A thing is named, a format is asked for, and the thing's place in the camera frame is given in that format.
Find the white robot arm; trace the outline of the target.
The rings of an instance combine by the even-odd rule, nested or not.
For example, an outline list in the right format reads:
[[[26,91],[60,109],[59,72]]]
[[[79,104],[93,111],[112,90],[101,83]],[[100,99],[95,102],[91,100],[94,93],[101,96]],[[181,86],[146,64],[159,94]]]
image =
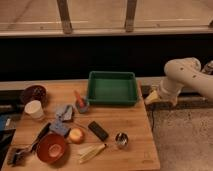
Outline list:
[[[146,105],[155,102],[177,104],[184,86],[190,87],[204,98],[213,101],[213,60],[201,68],[197,58],[169,60],[164,66],[165,77],[144,100]]]

